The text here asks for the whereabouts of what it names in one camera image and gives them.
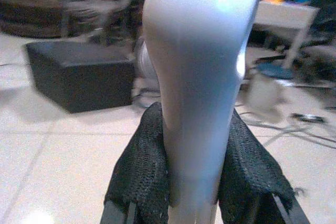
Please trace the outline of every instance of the black storage ottoman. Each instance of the black storage ottoman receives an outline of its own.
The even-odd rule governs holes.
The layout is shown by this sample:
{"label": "black storage ottoman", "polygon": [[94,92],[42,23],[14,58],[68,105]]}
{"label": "black storage ottoman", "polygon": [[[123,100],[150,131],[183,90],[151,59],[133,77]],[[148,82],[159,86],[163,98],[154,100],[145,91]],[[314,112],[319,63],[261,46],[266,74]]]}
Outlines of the black storage ottoman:
{"label": "black storage ottoman", "polygon": [[37,90],[70,113],[132,103],[134,65],[119,48],[54,41],[26,49]]}

